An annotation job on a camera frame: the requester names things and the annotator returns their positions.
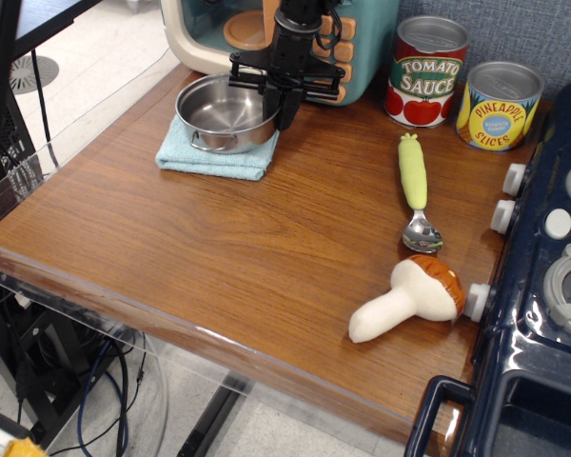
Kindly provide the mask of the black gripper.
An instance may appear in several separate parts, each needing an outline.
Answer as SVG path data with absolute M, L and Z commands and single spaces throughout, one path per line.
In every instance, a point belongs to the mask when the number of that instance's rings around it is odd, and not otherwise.
M 229 84 L 263 91 L 264 112 L 279 112 L 277 129 L 290 128 L 305 96 L 335 100 L 345 72 L 312 54 L 331 50 L 342 38 L 334 9 L 277 9 L 271 44 L 230 55 Z

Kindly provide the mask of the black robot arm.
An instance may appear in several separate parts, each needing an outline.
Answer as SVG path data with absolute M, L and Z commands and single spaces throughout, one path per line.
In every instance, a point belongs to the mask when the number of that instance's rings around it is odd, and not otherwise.
M 229 84 L 263 96 L 263 116 L 288 129 L 308 98 L 335 100 L 345 71 L 312 54 L 315 44 L 330 50 L 341 40 L 337 1 L 282 1 L 274 14 L 272 43 L 229 56 Z

